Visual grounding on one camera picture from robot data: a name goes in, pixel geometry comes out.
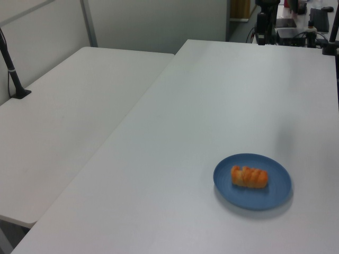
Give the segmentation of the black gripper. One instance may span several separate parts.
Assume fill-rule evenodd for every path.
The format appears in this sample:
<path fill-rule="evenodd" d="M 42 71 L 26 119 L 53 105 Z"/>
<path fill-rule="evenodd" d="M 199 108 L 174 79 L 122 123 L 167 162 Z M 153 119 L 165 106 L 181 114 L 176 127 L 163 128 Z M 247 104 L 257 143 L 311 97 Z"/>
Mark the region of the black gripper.
<path fill-rule="evenodd" d="M 258 45 L 273 44 L 274 29 L 276 24 L 276 10 L 271 10 L 267 15 L 266 30 L 266 14 L 270 8 L 277 7 L 280 0 L 255 0 L 255 4 L 261 8 L 261 12 L 257 15 L 256 22 L 256 41 Z"/>

